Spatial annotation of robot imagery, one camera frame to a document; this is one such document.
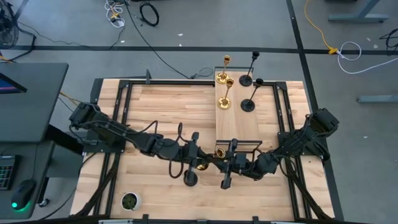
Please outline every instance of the black candlestick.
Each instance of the black candlestick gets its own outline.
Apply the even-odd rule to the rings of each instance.
[[[254,86],[256,87],[254,89],[253,94],[251,95],[250,99],[245,99],[242,100],[241,102],[241,108],[242,110],[246,112],[252,112],[256,108],[256,104],[252,101],[254,94],[256,93],[257,89],[264,83],[264,81],[261,78],[256,79],[256,83]]]
[[[253,66],[253,62],[255,61],[255,60],[257,60],[257,58],[260,56],[260,53],[259,52],[253,52],[252,53],[252,57],[251,57],[251,65],[250,65],[250,68],[249,68],[249,71],[248,71],[248,74],[247,75],[242,75],[240,78],[239,78],[239,83],[242,85],[242,86],[251,86],[251,84],[253,83],[253,79],[249,76],[249,74],[250,74],[250,71],[251,71],[251,68],[252,68],[252,66]]]

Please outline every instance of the small potted plant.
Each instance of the small potted plant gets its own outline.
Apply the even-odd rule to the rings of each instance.
[[[126,211],[137,210],[141,206],[141,197],[136,193],[128,192],[123,195],[121,205]]]

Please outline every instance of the gray floor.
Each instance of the gray floor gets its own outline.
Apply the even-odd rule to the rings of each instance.
[[[281,47],[296,48],[285,1],[281,0],[169,0],[153,1],[160,13],[160,24],[153,28],[139,27],[154,46],[217,46],[217,47]],[[104,1],[29,1],[20,21],[34,27],[54,40],[75,41],[86,45],[111,45],[118,30],[106,21]],[[306,49],[325,49],[318,31],[308,24],[304,14],[305,1],[293,0],[298,26]],[[340,47],[354,41],[363,49],[384,50],[378,38],[396,29],[398,2],[383,0],[372,12],[388,13],[383,24],[330,23],[331,13],[354,12],[364,1],[354,3],[311,1],[308,14],[323,29],[328,43]],[[138,13],[138,4],[132,11]],[[127,12],[126,30],[121,36],[123,46],[144,46],[132,27]],[[21,34],[18,44],[28,45],[30,39]],[[62,45],[38,37],[37,45]],[[20,51],[2,51],[6,57]],[[232,56],[231,66],[248,66],[250,52],[160,52],[168,63],[187,75],[203,67],[222,65],[225,54]],[[385,62],[392,57],[363,56],[360,61],[343,63],[350,71],[362,70]],[[396,114],[398,107],[389,105],[359,105],[359,95],[397,93],[398,62],[366,72],[347,75],[337,65],[336,55],[307,55],[308,66],[320,107],[328,108],[340,121],[339,130],[328,140],[345,220],[367,223],[395,223],[398,219],[398,151]],[[156,78],[178,78],[152,52],[89,52],[33,51],[19,62],[66,62],[70,68],[62,91],[83,101],[89,99],[94,78],[143,75],[148,68]],[[261,54],[254,74],[265,80],[304,80],[297,54]],[[66,131],[68,111],[58,104],[51,123]],[[47,197],[49,208],[35,210],[33,220],[42,217],[63,200],[55,189],[64,185],[62,199],[68,197],[76,184],[74,179],[55,179],[50,183]],[[54,217],[68,215],[69,202]]]

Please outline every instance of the wooden table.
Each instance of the wooden table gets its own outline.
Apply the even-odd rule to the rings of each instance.
[[[309,114],[305,89],[302,82],[286,83],[295,127],[301,128],[305,115]],[[118,79],[104,79],[98,100],[102,112],[110,117],[118,84]],[[278,146],[279,125],[272,89],[258,89],[254,101],[259,136],[263,141],[260,149],[275,149]],[[177,126],[182,122],[184,138],[190,139],[192,132],[197,131],[200,133],[198,145],[206,152],[213,152],[216,142],[215,108],[213,86],[134,85],[127,124],[140,130],[158,120],[158,133],[175,139]],[[119,121],[122,112],[123,108],[119,110]],[[288,130],[286,114],[284,117]],[[103,156],[95,155],[82,168],[71,214],[79,211],[97,188]],[[213,165],[205,171],[195,171],[198,183],[194,187],[184,185],[183,177],[169,177],[168,165],[168,161],[144,156],[127,143],[119,165],[111,218],[141,218],[143,214],[149,214],[151,219],[252,220],[253,216],[258,216],[260,220],[294,219],[287,178],[280,169],[274,175],[265,175],[260,181],[232,174],[231,188],[223,190],[220,183],[224,175]],[[334,217],[321,160],[317,156],[302,156],[302,165],[308,191],[324,212]],[[179,168],[180,165],[174,162],[173,173],[178,173]],[[139,210],[132,212],[121,208],[121,197],[126,192],[135,192],[142,197]],[[302,198],[297,188],[296,192],[300,215],[304,217]],[[100,213],[104,213],[107,194],[106,189]]]

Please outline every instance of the monitor screen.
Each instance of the monitor screen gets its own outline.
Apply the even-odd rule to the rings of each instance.
[[[26,93],[26,88],[0,73],[0,94]]]

